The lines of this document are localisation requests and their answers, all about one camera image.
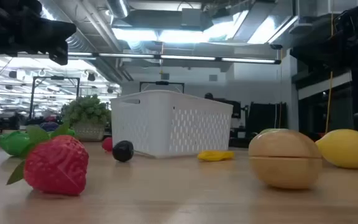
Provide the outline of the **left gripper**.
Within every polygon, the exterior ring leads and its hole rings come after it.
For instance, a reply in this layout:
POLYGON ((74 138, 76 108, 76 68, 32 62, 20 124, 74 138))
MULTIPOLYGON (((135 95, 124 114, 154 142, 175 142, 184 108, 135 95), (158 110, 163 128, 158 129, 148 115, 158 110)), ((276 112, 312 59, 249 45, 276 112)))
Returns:
POLYGON ((14 24, 14 35, 9 38, 9 56, 17 56, 19 52, 46 54, 46 48, 39 42, 44 23, 44 40, 59 40, 48 50, 49 59, 59 65, 68 64, 68 44, 65 40, 76 32, 74 23, 43 20, 42 4, 39 0, 7 0, 7 10, 14 24))

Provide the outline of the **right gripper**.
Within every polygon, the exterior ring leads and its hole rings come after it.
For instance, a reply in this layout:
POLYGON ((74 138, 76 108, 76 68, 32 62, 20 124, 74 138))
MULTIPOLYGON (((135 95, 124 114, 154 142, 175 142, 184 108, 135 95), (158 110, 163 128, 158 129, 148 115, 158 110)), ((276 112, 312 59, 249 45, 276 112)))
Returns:
POLYGON ((290 55, 312 67, 352 67, 358 65, 358 22, 325 39, 291 49, 290 55))

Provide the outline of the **purple toy grapes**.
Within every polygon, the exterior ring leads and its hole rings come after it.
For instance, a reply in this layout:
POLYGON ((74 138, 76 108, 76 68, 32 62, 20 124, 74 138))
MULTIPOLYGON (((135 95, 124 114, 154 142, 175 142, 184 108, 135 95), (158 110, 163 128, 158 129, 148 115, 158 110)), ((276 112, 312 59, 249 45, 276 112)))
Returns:
POLYGON ((55 131, 60 125, 56 122, 49 121, 41 123, 39 126, 46 132, 52 132, 55 131))

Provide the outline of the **yellow toy lemon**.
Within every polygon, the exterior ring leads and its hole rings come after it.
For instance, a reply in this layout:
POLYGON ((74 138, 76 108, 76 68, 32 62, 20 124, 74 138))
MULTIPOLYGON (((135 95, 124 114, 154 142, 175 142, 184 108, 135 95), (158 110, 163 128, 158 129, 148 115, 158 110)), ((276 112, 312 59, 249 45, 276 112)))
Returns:
POLYGON ((336 129, 316 141, 322 156, 331 164, 358 169, 358 131, 336 129))

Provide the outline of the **green toy pepper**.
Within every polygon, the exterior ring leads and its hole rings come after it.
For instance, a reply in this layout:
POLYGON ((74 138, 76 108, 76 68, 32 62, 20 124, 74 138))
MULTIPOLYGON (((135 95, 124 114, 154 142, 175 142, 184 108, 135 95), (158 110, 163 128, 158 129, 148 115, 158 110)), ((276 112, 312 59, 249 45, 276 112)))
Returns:
POLYGON ((69 129, 62 127, 48 132, 39 126, 28 126, 27 131, 0 135, 0 146, 10 156, 26 158, 30 153, 49 153, 72 148, 80 142, 69 129))

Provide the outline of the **small red toy peach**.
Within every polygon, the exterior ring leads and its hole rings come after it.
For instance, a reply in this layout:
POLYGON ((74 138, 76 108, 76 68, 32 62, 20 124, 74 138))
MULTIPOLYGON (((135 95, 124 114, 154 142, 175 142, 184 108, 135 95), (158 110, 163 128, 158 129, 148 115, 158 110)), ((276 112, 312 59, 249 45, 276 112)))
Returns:
POLYGON ((102 142, 102 148, 106 151, 106 152, 112 152, 113 149, 113 141, 112 141, 112 137, 106 137, 103 139, 102 142))

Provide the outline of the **tan toy potato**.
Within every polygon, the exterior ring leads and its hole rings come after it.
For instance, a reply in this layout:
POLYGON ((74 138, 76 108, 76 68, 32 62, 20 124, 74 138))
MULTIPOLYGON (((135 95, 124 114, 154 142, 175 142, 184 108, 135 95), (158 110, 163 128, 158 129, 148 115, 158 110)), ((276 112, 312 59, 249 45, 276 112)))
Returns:
POLYGON ((308 136, 291 129, 273 129, 249 143, 249 164, 263 183, 280 189, 308 189, 318 180, 323 158, 308 136))

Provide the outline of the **black toy cherry with stem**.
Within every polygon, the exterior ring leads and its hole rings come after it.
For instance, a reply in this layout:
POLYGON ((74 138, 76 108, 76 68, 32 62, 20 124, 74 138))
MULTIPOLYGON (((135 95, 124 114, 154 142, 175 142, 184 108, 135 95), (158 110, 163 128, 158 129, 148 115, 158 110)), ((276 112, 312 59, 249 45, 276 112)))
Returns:
POLYGON ((112 156, 119 162, 127 162, 134 155, 134 146, 130 141, 120 141, 112 148, 112 156))

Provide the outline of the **yellow toy banana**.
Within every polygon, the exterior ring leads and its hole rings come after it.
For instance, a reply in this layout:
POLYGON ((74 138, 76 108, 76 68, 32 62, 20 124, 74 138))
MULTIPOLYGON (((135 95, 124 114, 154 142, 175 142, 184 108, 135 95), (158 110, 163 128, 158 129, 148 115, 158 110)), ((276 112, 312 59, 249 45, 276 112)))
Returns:
POLYGON ((234 159, 232 151, 202 151, 197 155, 197 159, 206 162, 217 162, 234 159))

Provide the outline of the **black panel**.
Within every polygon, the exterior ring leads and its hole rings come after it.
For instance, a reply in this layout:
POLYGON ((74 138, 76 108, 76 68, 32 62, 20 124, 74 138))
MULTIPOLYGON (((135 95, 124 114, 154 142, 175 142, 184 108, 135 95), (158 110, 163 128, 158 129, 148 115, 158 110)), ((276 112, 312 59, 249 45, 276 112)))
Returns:
POLYGON ((265 129, 288 128, 287 104, 262 104, 252 102, 246 123, 248 134, 260 133, 265 129))

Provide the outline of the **dark desk monitor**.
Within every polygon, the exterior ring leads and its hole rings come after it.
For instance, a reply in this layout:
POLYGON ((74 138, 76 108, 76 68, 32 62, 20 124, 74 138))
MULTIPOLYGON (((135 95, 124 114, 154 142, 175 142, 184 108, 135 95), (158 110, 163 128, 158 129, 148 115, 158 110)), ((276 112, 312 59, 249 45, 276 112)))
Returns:
POLYGON ((214 101, 232 105, 231 118, 241 119, 241 103, 239 101, 227 100, 225 98, 215 98, 214 101))

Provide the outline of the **red strawberry with fabric leaves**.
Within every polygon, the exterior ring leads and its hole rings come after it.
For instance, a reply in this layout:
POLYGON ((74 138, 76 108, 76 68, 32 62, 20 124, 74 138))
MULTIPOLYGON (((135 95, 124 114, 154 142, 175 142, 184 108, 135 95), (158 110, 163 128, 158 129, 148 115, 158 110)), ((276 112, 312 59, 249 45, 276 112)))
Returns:
POLYGON ((39 192, 77 196, 84 191, 89 154, 77 138, 68 134, 69 123, 52 133, 37 125, 26 127, 30 144, 6 184, 25 180, 39 192))

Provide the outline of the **LED strip light bar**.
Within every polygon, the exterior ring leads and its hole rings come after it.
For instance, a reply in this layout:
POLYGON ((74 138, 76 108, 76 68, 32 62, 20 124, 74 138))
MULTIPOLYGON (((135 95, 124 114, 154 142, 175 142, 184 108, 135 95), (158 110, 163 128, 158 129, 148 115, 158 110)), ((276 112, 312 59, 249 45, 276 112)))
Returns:
POLYGON ((277 59, 264 58, 234 58, 234 57, 207 57, 207 56, 188 56, 188 55, 160 55, 160 54, 123 54, 123 53, 89 53, 89 52, 69 52, 72 57, 111 57, 111 58, 137 58, 137 59, 156 59, 156 60, 192 60, 209 62, 231 62, 231 63, 257 63, 257 64, 280 64, 282 61, 277 59))

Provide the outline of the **white perforated plastic basket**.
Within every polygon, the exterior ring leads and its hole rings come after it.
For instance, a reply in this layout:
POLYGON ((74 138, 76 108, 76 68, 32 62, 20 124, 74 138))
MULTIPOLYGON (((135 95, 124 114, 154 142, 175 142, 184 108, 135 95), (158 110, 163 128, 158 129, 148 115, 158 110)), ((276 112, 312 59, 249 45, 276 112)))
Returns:
POLYGON ((167 90, 113 98, 114 142, 156 158, 194 156, 229 147, 232 105, 167 90))

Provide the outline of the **tall black station frame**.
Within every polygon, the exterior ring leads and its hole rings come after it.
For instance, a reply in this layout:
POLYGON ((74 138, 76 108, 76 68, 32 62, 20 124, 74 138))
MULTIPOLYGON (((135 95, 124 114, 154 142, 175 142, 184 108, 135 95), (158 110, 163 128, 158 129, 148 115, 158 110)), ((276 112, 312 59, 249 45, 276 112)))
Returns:
POLYGON ((80 78, 77 77, 63 77, 63 76, 56 76, 53 75, 51 77, 41 77, 41 76, 34 76, 33 80, 32 80, 32 91, 31 91, 31 95, 30 95, 30 111, 29 111, 29 119, 33 118, 33 113, 34 113, 34 94, 35 94, 35 89, 42 84, 42 82, 45 79, 51 79, 51 80, 76 80, 77 83, 74 85, 74 87, 76 87, 76 98, 78 98, 80 96, 80 78), (39 84, 36 84, 36 80, 38 78, 41 78, 42 81, 39 84))

